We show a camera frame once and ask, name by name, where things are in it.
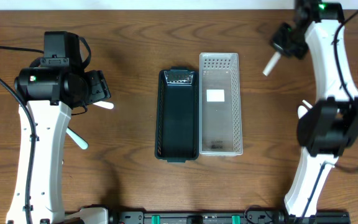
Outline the white label sticker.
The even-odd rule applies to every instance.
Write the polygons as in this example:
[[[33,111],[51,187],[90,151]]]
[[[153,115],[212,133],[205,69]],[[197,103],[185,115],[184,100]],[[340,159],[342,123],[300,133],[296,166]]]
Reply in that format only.
[[[224,102],[225,94],[224,90],[206,90],[207,102]]]

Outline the white green-tinted plastic fork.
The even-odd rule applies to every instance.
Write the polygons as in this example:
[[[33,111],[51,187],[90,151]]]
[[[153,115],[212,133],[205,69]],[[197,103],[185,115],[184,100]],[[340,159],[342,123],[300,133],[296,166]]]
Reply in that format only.
[[[77,133],[75,133],[72,129],[67,128],[66,133],[80,147],[80,149],[86,150],[88,148],[89,144],[81,136],[77,135]]]

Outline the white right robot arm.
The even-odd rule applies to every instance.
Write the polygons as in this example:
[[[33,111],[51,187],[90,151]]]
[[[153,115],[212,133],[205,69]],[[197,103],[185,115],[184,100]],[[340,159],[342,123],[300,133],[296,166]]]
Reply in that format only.
[[[311,54],[316,102],[298,108],[297,140],[301,157],[284,198],[285,213],[274,223],[341,223],[344,215],[317,212],[317,201],[333,168],[358,172],[337,164],[358,137],[358,89],[352,79],[344,43],[344,17],[338,2],[295,1],[295,25],[283,23],[271,38],[275,54],[264,68],[268,75],[280,57],[303,59]]]

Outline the clear plastic basket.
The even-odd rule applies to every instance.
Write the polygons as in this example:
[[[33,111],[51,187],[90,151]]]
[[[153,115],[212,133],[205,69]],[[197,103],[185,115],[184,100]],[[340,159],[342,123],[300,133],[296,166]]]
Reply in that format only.
[[[239,56],[200,54],[199,150],[206,156],[243,153]],[[224,102],[207,102],[206,90],[224,90]]]

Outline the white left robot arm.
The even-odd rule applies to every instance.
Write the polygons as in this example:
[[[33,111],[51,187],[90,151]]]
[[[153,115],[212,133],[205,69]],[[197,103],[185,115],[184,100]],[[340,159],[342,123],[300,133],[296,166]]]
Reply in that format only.
[[[111,94],[102,71],[86,71],[84,38],[65,31],[44,34],[44,55],[14,81],[21,105],[21,148],[16,187],[6,223],[108,223],[108,209],[92,205],[67,215],[62,199],[65,137],[88,143],[69,127],[72,111],[96,105],[108,110]]]

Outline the thick white plastic spoon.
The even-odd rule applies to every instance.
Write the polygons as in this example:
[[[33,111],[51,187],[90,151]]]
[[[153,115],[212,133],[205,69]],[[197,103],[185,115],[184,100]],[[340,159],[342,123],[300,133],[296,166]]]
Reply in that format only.
[[[98,102],[93,103],[93,105],[105,108],[107,110],[112,110],[114,108],[114,104],[111,102],[107,102],[107,101],[98,101]]]

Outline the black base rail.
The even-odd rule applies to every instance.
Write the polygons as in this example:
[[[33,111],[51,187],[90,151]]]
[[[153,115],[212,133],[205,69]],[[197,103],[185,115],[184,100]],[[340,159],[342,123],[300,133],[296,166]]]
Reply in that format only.
[[[108,223],[113,224],[351,224],[347,212],[318,212],[297,218],[283,210],[249,208],[244,212],[222,213],[150,213],[113,212]]]

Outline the dark green plastic basket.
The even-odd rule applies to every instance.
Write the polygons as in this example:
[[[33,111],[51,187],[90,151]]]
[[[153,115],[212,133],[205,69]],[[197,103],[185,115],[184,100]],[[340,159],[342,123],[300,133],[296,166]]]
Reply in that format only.
[[[199,156],[199,74],[171,67],[158,75],[155,157],[170,163]]]

